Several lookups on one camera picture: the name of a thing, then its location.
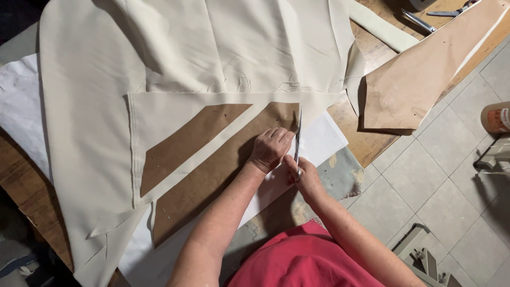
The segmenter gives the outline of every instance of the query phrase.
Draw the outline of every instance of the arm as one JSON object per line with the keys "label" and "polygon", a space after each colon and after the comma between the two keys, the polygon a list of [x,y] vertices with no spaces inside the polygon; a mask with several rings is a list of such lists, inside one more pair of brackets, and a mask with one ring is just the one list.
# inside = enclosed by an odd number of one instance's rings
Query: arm
{"label": "arm", "polygon": [[[296,162],[287,155],[284,157],[284,163],[293,180],[297,176]],[[299,166],[301,167],[301,180],[297,184],[299,191],[347,255],[384,286],[425,287],[400,258],[359,224],[345,207],[326,193],[313,164],[300,157]]]}
{"label": "arm", "polygon": [[183,245],[167,286],[218,286],[221,260],[248,204],[268,172],[289,151],[293,132],[261,133],[237,177],[216,199]]}

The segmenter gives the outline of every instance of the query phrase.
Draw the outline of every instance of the silver scissors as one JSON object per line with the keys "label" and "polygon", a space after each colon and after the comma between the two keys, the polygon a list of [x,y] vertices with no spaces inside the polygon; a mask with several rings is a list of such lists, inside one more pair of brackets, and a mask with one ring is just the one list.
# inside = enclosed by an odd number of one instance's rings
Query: silver scissors
{"label": "silver scissors", "polygon": [[299,115],[299,128],[297,129],[296,134],[296,152],[294,153],[294,160],[296,161],[297,166],[297,178],[294,183],[298,183],[301,179],[301,168],[299,167],[299,142],[301,141],[301,127],[303,121],[303,107],[301,107],[301,113]]}
{"label": "silver scissors", "polygon": [[462,12],[466,11],[466,9],[469,8],[470,4],[474,4],[477,1],[478,0],[469,0],[466,3],[464,3],[464,6],[462,6],[462,8],[457,9],[455,11],[451,11],[451,12],[440,12],[440,11],[438,11],[438,12],[427,12],[427,15],[430,15],[430,16],[443,16],[443,17],[457,17]]}
{"label": "silver scissors", "polygon": [[429,33],[434,33],[437,29],[433,26],[427,24],[427,22],[423,21],[422,19],[416,17],[413,13],[408,12],[404,9],[402,9],[402,13],[404,13],[405,16],[407,16],[411,21],[418,24],[423,29],[427,30]]}

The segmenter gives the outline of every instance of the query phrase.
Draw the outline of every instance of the table surface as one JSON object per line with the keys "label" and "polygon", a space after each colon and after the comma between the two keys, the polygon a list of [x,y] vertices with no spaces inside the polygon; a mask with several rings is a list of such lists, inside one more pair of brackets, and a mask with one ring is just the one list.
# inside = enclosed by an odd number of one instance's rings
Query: table surface
{"label": "table surface", "polygon": [[[409,2],[400,1],[399,5],[390,0],[358,0],[358,2],[417,39],[421,40],[425,37],[426,34],[421,34],[422,30],[419,27],[401,16],[401,8],[414,11]],[[439,28],[451,18],[427,16],[426,11],[453,11],[460,8],[464,2],[465,0],[438,0],[416,15]],[[366,60],[366,73],[378,68],[396,55],[393,50],[353,22],[351,27]],[[509,33],[510,13],[503,18],[481,48],[452,79],[439,100],[472,71]],[[399,137],[391,133],[361,129],[358,117],[346,98],[329,107],[328,112],[349,140],[349,149],[363,167],[369,165]],[[27,154],[2,129],[0,129],[0,185],[73,271],[70,244],[55,189]]]}

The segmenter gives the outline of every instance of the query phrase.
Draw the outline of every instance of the scissor blade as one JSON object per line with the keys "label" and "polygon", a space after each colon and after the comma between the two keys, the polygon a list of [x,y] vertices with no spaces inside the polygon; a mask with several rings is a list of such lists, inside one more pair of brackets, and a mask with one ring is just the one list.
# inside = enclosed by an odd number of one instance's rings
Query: scissor blade
{"label": "scissor blade", "polygon": [[299,142],[301,141],[301,127],[303,121],[303,107],[301,107],[301,113],[299,114],[299,128],[296,134],[296,152],[294,153],[294,160],[296,163],[299,161]]}
{"label": "scissor blade", "polygon": [[433,33],[433,32],[435,32],[437,30],[436,28],[434,28],[431,25],[427,24],[422,19],[416,17],[413,13],[410,13],[410,12],[404,10],[404,9],[402,9],[402,13],[404,13],[404,15],[406,15],[414,23],[418,24],[419,26],[421,26],[423,29],[429,31],[430,33]]}
{"label": "scissor blade", "polygon": [[443,16],[443,17],[457,17],[459,16],[459,11],[452,11],[452,12],[427,12],[427,15],[430,16]]}

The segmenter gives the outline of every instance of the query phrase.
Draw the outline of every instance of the person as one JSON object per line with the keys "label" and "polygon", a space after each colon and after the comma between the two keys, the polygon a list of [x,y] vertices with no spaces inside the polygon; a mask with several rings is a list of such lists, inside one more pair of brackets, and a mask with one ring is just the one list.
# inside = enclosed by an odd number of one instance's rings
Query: person
{"label": "person", "polygon": [[323,188],[317,169],[290,155],[294,133],[273,128],[261,133],[237,177],[188,236],[167,286],[219,286],[221,261],[250,200],[268,172],[282,161],[289,184],[326,229],[310,221],[283,232],[254,252],[225,283],[234,286],[425,287],[383,243],[358,223]]}

